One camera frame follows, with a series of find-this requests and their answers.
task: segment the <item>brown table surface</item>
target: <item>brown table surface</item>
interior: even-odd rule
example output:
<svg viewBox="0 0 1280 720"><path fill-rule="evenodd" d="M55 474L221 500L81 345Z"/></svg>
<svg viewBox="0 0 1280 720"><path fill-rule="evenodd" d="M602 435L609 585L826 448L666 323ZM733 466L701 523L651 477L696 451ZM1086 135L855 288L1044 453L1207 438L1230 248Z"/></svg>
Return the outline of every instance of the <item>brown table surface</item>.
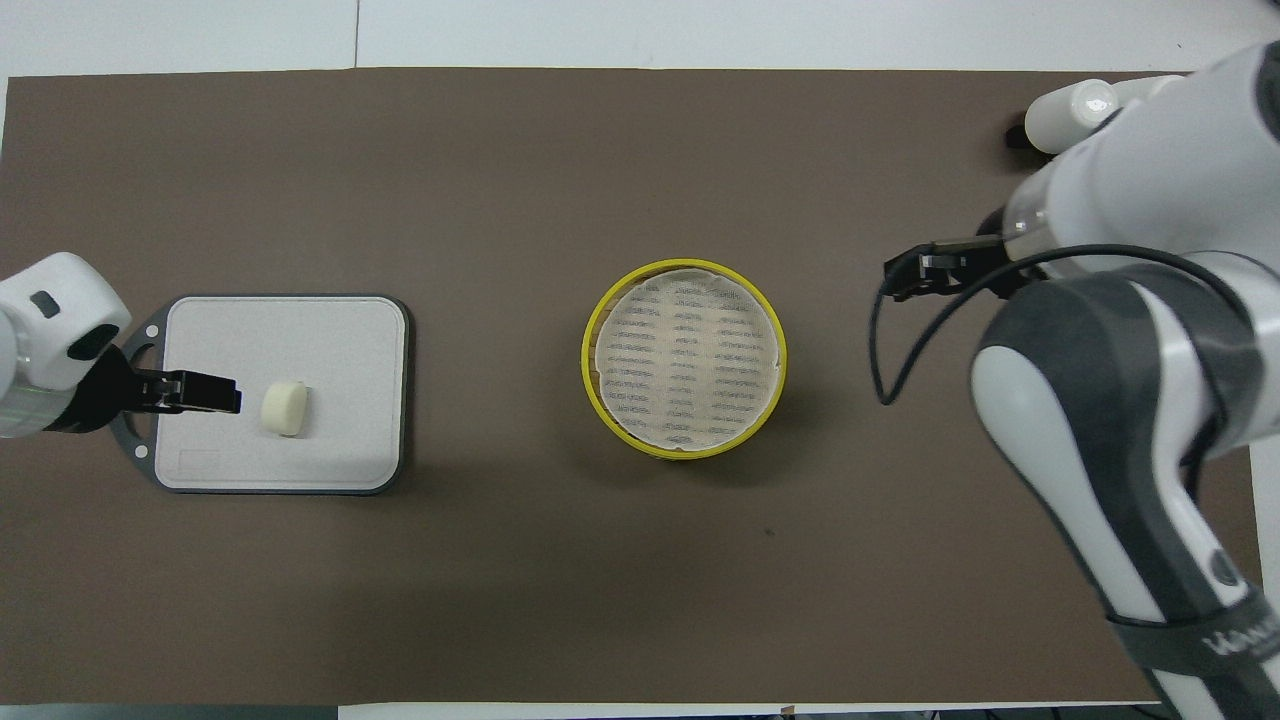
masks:
<svg viewBox="0 0 1280 720"><path fill-rule="evenodd" d="M411 457L376 497L172 495L105 432L4 442L0 702L1152 697L973 414L996 301L899 406L867 373L881 263L1001 205L1034 165L1004 129L1078 77L12 81L0 275L70 250L140 318L388 293L416 368ZM671 256L750 278L791 348L760 433L687 464L613 437L577 366L600 295ZM937 307L890 306L886 355ZM1204 503L1257 578L1243 455Z"/></svg>

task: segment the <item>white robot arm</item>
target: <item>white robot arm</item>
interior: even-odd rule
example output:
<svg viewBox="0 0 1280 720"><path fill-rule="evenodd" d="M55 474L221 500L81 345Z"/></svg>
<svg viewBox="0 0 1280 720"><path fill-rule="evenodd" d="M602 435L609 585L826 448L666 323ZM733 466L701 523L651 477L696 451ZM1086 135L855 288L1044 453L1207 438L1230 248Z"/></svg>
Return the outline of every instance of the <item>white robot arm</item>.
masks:
<svg viewBox="0 0 1280 720"><path fill-rule="evenodd" d="M233 380L132 368L111 345L129 322L111 286L70 252L0 282L0 437L90 432L122 411L239 411Z"/></svg>
<svg viewBox="0 0 1280 720"><path fill-rule="evenodd" d="M984 224L891 261L882 293L1010 299L974 404L1130 657L1181 717L1280 717L1280 618L1179 473L1280 429L1280 42L1126 106Z"/></svg>

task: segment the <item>white cylinder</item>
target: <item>white cylinder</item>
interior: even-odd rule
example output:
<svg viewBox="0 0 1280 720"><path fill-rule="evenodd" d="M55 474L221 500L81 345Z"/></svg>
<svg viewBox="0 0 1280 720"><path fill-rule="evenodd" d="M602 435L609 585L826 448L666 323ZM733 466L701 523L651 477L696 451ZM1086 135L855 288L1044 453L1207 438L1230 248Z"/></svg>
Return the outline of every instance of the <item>white cylinder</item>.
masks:
<svg viewBox="0 0 1280 720"><path fill-rule="evenodd" d="M262 397L262 429L293 437L307 416L307 386L300 382L271 383Z"/></svg>
<svg viewBox="0 0 1280 720"><path fill-rule="evenodd" d="M1120 108L1115 90L1101 79L1085 79L1041 95L1027 109L1027 138L1057 155L1089 137Z"/></svg>

